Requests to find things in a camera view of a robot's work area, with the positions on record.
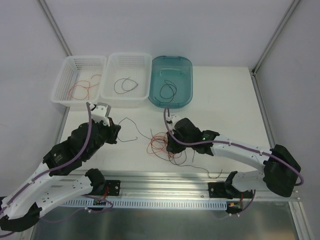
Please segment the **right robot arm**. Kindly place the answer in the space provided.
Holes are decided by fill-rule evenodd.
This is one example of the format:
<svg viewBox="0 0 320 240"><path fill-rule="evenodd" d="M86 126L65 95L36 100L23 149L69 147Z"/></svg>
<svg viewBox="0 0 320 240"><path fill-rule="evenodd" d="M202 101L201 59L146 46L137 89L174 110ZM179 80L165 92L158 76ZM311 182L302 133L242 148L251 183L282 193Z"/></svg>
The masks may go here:
<svg viewBox="0 0 320 240"><path fill-rule="evenodd" d="M303 184L300 165L282 145L265 148L244 144L216 131L201 131L188 118L175 115L166 116L164 123L169 153L178 154L191 148L199 154L228 158L254 169L230 172L225 182L214 188L222 198L233 199L251 190L269 190L289 198L294 188Z"/></svg>

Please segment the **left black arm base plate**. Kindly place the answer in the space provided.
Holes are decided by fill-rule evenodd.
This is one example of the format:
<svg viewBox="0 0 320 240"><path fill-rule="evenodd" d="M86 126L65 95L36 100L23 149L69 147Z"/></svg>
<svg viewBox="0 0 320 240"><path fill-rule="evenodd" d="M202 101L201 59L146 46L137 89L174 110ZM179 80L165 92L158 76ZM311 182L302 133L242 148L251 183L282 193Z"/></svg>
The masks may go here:
<svg viewBox="0 0 320 240"><path fill-rule="evenodd" d="M112 196L117 197L120 195L121 181L120 180L106 180L102 189L104 197Z"/></svg>

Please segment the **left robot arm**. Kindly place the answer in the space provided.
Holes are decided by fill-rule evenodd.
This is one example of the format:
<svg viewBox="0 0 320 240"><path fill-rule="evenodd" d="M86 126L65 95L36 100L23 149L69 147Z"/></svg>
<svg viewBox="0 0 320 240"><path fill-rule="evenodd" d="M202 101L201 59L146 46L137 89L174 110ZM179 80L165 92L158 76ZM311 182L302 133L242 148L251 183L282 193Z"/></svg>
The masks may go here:
<svg viewBox="0 0 320 240"><path fill-rule="evenodd" d="M116 144L121 126L113 122L104 125L92 121L83 123L70 136L43 157L36 171L24 186L0 199L0 229L23 232L34 226L41 217L62 203L82 195L101 195L106 180L97 168L68 185L52 186L88 161L104 144Z"/></svg>

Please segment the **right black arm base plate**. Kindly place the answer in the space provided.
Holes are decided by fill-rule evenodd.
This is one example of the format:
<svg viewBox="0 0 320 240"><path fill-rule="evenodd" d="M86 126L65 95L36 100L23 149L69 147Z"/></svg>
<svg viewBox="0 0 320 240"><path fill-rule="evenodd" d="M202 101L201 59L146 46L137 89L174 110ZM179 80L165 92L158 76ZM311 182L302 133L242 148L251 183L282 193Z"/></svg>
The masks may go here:
<svg viewBox="0 0 320 240"><path fill-rule="evenodd" d="M210 198L226 198L226 191L223 182L208 182L208 194Z"/></svg>

